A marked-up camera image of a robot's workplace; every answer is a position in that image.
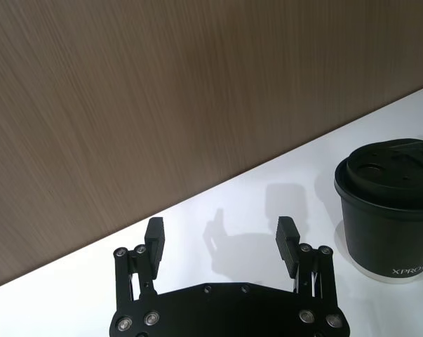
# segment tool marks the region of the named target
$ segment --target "bolt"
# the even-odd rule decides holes
[[[146,251],[146,246],[144,245],[144,244],[142,244],[141,246],[138,246],[137,248],[136,248],[136,252],[138,253],[138,254],[142,254],[142,253],[144,253]]]
[[[250,287],[247,284],[244,284],[241,287],[241,290],[242,290],[243,293],[248,293],[250,291]]]
[[[156,311],[150,311],[144,316],[144,324],[154,325],[160,319],[160,315]]]
[[[308,244],[301,244],[300,249],[304,252],[308,252],[308,251],[311,251],[311,246]]]
[[[332,326],[333,328],[342,328],[342,318],[339,314],[328,315],[326,317],[326,322],[329,326]]]
[[[321,247],[321,252],[324,253],[325,255],[330,255],[331,249],[330,249],[330,247],[323,246],[323,247]]]
[[[120,248],[116,251],[116,256],[124,256],[126,252],[127,251],[124,248]]]
[[[121,320],[118,322],[119,331],[129,330],[131,326],[132,326],[132,320],[128,317],[121,318]]]
[[[314,314],[310,310],[300,310],[298,316],[306,324],[314,323]]]

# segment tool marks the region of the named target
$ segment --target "brown wood grain panel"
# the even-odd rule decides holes
[[[423,0],[0,0],[0,284],[423,87]]]

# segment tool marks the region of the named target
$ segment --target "white table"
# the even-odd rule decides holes
[[[423,337],[423,274],[402,285],[362,275],[349,262],[333,187],[335,167],[351,151],[393,138],[423,139],[423,90],[160,212],[166,245],[156,290],[252,282],[292,291],[274,240],[278,216],[292,216],[302,242],[335,250],[339,307],[351,336]],[[116,305],[113,250],[143,243],[146,225],[1,286],[0,336],[108,336]]]

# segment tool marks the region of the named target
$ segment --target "black cup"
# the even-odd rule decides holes
[[[423,272],[423,140],[360,147],[336,168],[335,187],[356,267],[390,283]]]

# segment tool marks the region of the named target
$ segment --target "black plastic part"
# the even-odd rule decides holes
[[[333,251],[326,247],[324,254],[322,247],[299,245],[300,236],[291,218],[279,219],[276,240],[282,258],[294,261],[290,264],[296,271],[292,278],[300,283],[294,293],[247,283],[212,283],[161,295],[153,287],[152,268],[158,269],[157,261],[161,260],[164,231],[162,219],[155,219],[149,222],[146,246],[114,252],[116,313],[109,328],[111,337],[349,336],[348,322],[337,307]],[[133,300],[131,288],[135,272],[140,281],[139,300]],[[301,318],[303,311],[307,312],[305,317],[311,313],[312,322]],[[145,317],[149,313],[158,320],[148,324]],[[328,315],[338,315],[342,327],[331,327]],[[132,322],[124,331],[118,329],[122,319]]]
[[[423,271],[423,140],[366,145],[336,168],[351,257],[384,277]]]

